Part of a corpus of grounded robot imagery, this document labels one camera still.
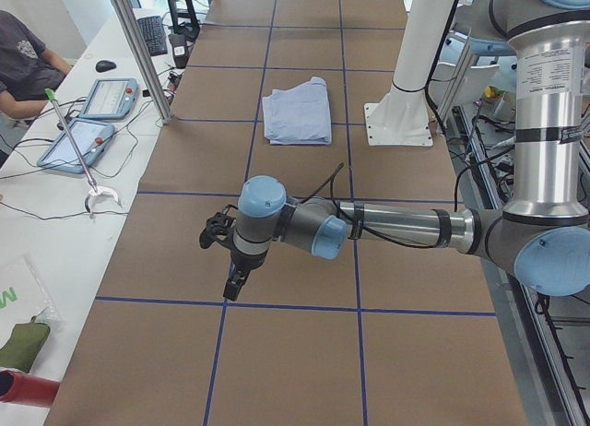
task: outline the white table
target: white table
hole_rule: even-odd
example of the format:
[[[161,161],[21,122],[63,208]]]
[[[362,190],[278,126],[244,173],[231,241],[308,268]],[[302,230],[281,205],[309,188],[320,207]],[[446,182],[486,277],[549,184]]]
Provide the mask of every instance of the white table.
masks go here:
[[[136,11],[138,17],[153,14],[157,13],[146,9]],[[171,47],[168,47],[168,55],[153,58],[158,73],[173,66]],[[97,73],[94,65],[100,59],[114,61],[117,68]],[[167,75],[168,72],[162,74],[160,80],[164,82]],[[82,54],[56,91],[56,98],[63,103],[86,96],[96,78],[110,77],[134,77],[140,89],[146,88],[115,15],[106,22]],[[115,128],[121,128],[134,117],[145,101],[149,101],[149,98],[142,98],[140,94],[134,109],[125,120],[115,123]],[[24,138],[54,139],[60,133],[56,127],[57,122],[54,112],[45,114],[32,125]],[[112,179],[94,173],[99,185],[109,186],[117,191],[122,206],[118,207],[109,197],[100,197],[93,200],[93,210],[129,210],[136,195],[138,181],[158,138],[160,126],[161,120],[151,103],[130,127],[138,139],[138,145],[121,172]],[[134,142],[129,133],[122,131],[113,139],[95,167],[106,174],[115,173]],[[46,148],[25,143],[18,147],[18,151],[35,164]],[[0,177],[31,171],[36,169],[13,152],[0,170]],[[83,174],[72,175],[48,170],[0,180],[0,194],[4,196],[4,203],[43,217],[83,211],[88,191],[89,184]],[[125,216],[109,214],[98,215],[94,219],[86,215],[41,221],[0,206],[0,263],[29,254],[64,320],[61,327],[51,333],[31,373],[62,380],[124,221]],[[48,411],[46,408],[0,403],[1,423],[5,425],[43,424]]]

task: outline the computer mouse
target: computer mouse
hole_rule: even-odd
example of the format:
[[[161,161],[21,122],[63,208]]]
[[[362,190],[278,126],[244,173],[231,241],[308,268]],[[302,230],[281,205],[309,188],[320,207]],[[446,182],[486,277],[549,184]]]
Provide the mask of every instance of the computer mouse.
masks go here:
[[[117,64],[115,62],[111,62],[110,60],[99,60],[96,63],[94,69],[96,69],[98,73],[104,73],[105,71],[110,71],[111,69],[114,69],[116,67]]]

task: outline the brown tile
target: brown tile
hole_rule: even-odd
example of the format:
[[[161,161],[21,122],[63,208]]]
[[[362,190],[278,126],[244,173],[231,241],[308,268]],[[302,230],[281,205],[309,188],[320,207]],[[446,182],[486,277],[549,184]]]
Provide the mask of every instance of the brown tile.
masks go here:
[[[305,197],[334,171],[340,162],[348,164],[347,132],[341,125],[332,126],[332,144],[327,146],[270,145],[264,128],[256,128],[249,177],[265,174],[278,178],[289,195]],[[328,195],[328,189],[322,191]],[[350,197],[347,167],[336,177],[334,194]]]
[[[290,28],[273,30],[268,66],[341,69],[340,31]]]
[[[340,28],[338,0],[278,0],[273,25]]]
[[[344,77],[342,71],[287,70],[267,69],[265,73],[265,86],[263,96],[272,94],[273,89],[291,89],[303,82],[308,82],[312,77],[321,77],[325,80],[330,101],[330,116],[332,122],[344,124],[347,121],[344,102]],[[262,118],[262,105],[258,117]]]
[[[172,104],[183,119],[254,120],[262,69],[187,68]]]
[[[270,28],[204,26],[189,65],[262,67],[269,34]]]
[[[139,190],[239,194],[253,126],[172,120],[159,134]]]
[[[359,268],[363,308],[494,311],[479,258],[454,248],[411,249],[363,240]]]
[[[98,295],[221,302],[230,252],[203,250],[206,221],[233,197],[138,195]]]
[[[275,0],[213,0],[206,23],[270,27]]]
[[[347,69],[393,72],[403,38],[401,30],[344,30]]]
[[[350,127],[354,195],[400,200],[453,200],[454,171],[444,136],[430,148],[372,147],[364,126]]]
[[[341,0],[345,28],[405,28],[403,0]]]
[[[525,426],[493,317],[363,315],[371,424]]]
[[[381,101],[391,88],[393,74],[347,71],[348,119],[352,124],[365,123],[365,103]]]
[[[362,424],[356,314],[229,308],[209,424]]]
[[[200,422],[220,313],[95,302],[45,425]]]
[[[356,308],[352,243],[335,260],[272,243],[265,264],[250,274],[239,302]]]

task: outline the keyboard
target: keyboard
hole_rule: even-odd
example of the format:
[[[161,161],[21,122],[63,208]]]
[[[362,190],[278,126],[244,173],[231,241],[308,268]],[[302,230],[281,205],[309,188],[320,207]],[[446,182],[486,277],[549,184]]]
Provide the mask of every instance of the keyboard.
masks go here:
[[[166,33],[160,16],[149,16],[137,20],[139,30],[146,41],[149,55],[160,55],[168,52]]]

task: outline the green pouch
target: green pouch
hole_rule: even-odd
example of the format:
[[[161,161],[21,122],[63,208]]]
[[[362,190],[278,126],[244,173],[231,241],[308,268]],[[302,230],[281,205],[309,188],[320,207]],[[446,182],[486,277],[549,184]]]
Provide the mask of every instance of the green pouch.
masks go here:
[[[28,373],[50,330],[45,323],[15,325],[7,343],[0,349],[0,366]]]

